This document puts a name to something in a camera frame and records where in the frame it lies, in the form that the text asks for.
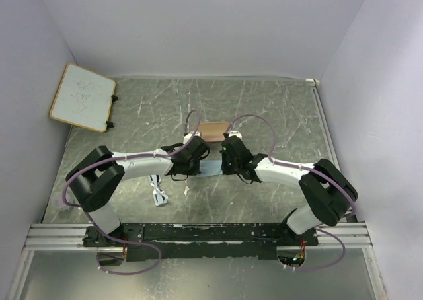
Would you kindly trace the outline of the light blue cleaning cloth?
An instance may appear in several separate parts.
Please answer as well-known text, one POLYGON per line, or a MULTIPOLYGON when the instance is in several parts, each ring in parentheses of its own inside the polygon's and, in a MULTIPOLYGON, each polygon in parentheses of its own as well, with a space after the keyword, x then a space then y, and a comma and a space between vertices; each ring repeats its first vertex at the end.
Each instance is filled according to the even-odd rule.
POLYGON ((199 177, 219 176, 222 175, 221 160, 205 160, 200 161, 199 177))

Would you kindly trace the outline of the pink glasses case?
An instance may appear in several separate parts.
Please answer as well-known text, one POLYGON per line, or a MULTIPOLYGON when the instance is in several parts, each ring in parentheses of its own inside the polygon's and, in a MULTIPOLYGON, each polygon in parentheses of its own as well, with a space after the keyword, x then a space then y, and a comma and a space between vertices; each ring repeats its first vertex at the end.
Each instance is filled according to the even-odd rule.
POLYGON ((229 122, 201 122, 198 127, 200 137, 207 143, 222 142, 229 122))

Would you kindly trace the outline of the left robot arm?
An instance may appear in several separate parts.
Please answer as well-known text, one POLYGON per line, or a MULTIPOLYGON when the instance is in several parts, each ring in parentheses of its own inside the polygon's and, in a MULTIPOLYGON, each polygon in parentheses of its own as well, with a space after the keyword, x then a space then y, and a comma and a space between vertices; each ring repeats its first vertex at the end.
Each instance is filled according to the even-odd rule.
POLYGON ((118 185, 142 176, 196 176, 200 161, 210 153, 199 136, 189 143, 177 143, 143 153, 117 153, 106 146, 91 151, 66 177, 82 210, 99 228, 107 246, 122 242, 124 228, 110 204, 118 185))

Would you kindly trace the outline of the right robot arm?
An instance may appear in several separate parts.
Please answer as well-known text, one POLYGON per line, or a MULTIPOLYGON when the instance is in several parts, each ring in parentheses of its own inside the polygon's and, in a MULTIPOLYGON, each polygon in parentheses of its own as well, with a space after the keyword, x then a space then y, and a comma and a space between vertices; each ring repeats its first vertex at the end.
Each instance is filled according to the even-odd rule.
POLYGON ((273 182, 302 191, 307 205, 294 210, 282 222, 281 240, 290 246, 303 234, 321 224, 335 226, 355 212, 356 189, 328 159, 316 163, 277 161, 259 153, 253 155, 236 135, 226 135, 221 144, 221 170, 236 174, 245 183, 273 182))

